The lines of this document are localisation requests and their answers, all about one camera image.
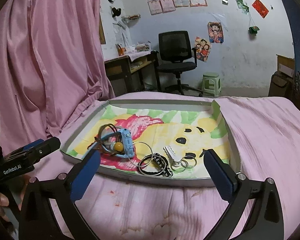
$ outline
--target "wrinkled bedsheet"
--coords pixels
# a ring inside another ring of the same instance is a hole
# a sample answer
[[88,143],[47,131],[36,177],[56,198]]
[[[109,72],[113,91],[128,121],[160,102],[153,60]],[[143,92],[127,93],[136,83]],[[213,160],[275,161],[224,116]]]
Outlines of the wrinkled bedsheet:
[[[212,100],[156,92],[119,98]],[[243,172],[250,179],[275,180],[287,239],[300,224],[300,111],[285,98],[223,97],[217,102],[238,146]],[[59,136],[61,142],[100,104],[95,102],[66,128]],[[54,179],[72,166],[55,152],[37,164],[33,175],[39,180]],[[101,240],[201,240],[227,207],[215,188],[157,187],[98,174],[76,204]],[[251,206],[249,201],[232,237],[241,232]],[[55,203],[53,209],[63,232],[69,235]]]

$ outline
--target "curtain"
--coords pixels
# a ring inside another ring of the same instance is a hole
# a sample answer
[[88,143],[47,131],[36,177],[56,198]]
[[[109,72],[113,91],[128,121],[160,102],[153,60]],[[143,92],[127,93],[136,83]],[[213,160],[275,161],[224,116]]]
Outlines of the curtain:
[[5,154],[57,136],[114,97],[99,40],[100,0],[8,0],[0,11],[0,142]]

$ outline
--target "key ring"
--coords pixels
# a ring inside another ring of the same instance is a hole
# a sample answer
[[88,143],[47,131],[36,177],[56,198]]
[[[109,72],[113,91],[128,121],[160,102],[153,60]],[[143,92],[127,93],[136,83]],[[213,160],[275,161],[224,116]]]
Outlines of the key ring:
[[194,168],[195,166],[197,166],[198,161],[197,161],[196,158],[193,157],[193,156],[185,156],[185,157],[183,157],[181,160],[184,161],[184,159],[185,159],[186,157],[191,157],[191,158],[194,159],[194,161],[195,161],[195,165],[193,165],[193,166],[189,166],[189,165],[188,165],[188,166],[187,166],[187,169],[192,169],[192,168]]
[[154,158],[154,154],[153,154],[152,148],[151,148],[147,143],[145,143],[145,142],[134,142],[134,143],[132,144],[132,146],[135,145],[136,143],[143,143],[143,144],[145,144],[145,145],[147,145],[147,146],[149,147],[149,149],[150,149],[150,151],[151,151],[151,160],[150,160],[147,164],[140,166],[140,163],[134,164],[134,163],[131,161],[131,159],[129,158],[129,156],[128,156],[128,159],[129,159],[129,162],[130,162],[131,164],[133,164],[134,166],[140,167],[140,168],[144,168],[144,167],[148,166],[148,165],[152,162],[152,160],[153,160],[153,158]]
[[[186,163],[186,167],[184,167],[183,165],[182,165],[182,162],[185,162]],[[175,170],[173,167],[172,167],[172,165],[171,165],[171,167],[170,167],[170,169],[172,169],[174,172],[183,172],[183,171],[185,171],[186,169],[188,169],[188,166],[189,166],[189,163],[186,161],[186,160],[184,160],[183,158],[181,159],[181,165],[182,165],[182,167],[184,168],[182,171],[177,171],[177,170]]]
[[[143,170],[141,169],[141,167],[143,167],[143,166],[140,166],[140,164],[143,163],[144,161],[146,161],[149,157],[150,157],[150,155],[144,157],[144,158],[139,162],[139,165],[138,165],[138,170],[140,171],[140,173],[143,174],[143,175],[147,175],[147,176],[148,176],[148,174],[146,174],[146,173],[143,172]],[[163,163],[164,163],[164,168],[163,168],[160,172],[158,172],[158,173],[156,173],[155,175],[152,175],[152,176],[159,176],[159,175],[162,174],[162,173],[164,172],[164,170],[167,168],[167,163],[165,162],[165,160],[164,160],[160,155],[156,155],[156,157],[159,158],[159,159],[161,159],[161,160],[163,161]]]

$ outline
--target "yellow bead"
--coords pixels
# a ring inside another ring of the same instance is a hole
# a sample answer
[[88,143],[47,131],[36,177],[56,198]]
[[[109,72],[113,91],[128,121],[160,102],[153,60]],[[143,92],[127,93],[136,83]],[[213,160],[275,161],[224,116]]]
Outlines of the yellow bead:
[[123,143],[121,143],[121,142],[116,142],[116,143],[114,144],[113,149],[114,149],[115,151],[117,151],[117,152],[123,152]]

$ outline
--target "desk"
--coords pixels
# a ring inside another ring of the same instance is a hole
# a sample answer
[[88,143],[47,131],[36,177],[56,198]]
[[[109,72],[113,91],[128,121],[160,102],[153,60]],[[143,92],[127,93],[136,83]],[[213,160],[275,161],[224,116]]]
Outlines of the desk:
[[127,92],[132,93],[136,91],[133,87],[132,75],[134,73],[138,73],[142,89],[144,90],[145,86],[143,83],[143,76],[141,71],[144,67],[153,64],[155,77],[157,80],[157,87],[158,90],[161,91],[160,79],[157,71],[157,67],[159,66],[157,54],[158,54],[157,51],[152,51],[151,54],[136,59],[135,61],[142,61],[143,63],[142,65],[135,67],[133,69],[131,69],[132,62],[129,56],[121,56],[118,58],[106,60],[105,68],[106,68],[107,77],[109,78],[110,81],[124,79]]

